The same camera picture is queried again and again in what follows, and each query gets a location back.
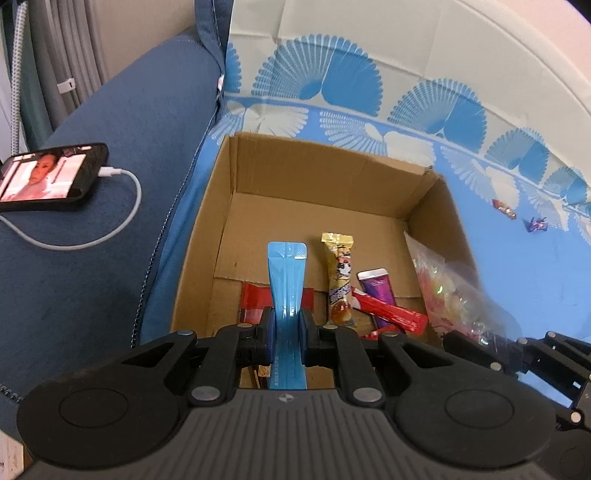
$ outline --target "purple wrapped candy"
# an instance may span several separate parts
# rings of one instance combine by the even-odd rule
[[[535,232],[536,230],[546,231],[548,229],[548,222],[546,218],[532,218],[530,224],[527,226],[529,233]]]

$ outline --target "yellow candy package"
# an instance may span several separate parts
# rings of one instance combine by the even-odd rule
[[[355,325],[351,295],[351,248],[353,237],[341,233],[323,233],[329,269],[328,323],[351,327]]]

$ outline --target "clear plastic bag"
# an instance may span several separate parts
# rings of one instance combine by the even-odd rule
[[[500,343],[521,336],[515,318],[478,287],[478,277],[470,267],[446,262],[408,234],[405,236],[429,323],[440,337],[458,330],[499,351],[505,348]]]

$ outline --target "cable connector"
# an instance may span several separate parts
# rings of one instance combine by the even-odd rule
[[[121,169],[113,167],[101,167],[99,170],[99,177],[112,177],[113,175],[121,175]]]

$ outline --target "purple packet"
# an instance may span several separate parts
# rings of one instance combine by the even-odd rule
[[[365,272],[359,272],[357,279],[361,283],[361,287],[364,292],[372,297],[382,300],[385,303],[396,306],[396,300],[392,294],[392,286],[390,285],[390,277],[388,271],[385,268],[377,268],[376,270],[368,270]],[[374,318],[374,323],[377,329],[390,325],[390,322],[383,318]]]

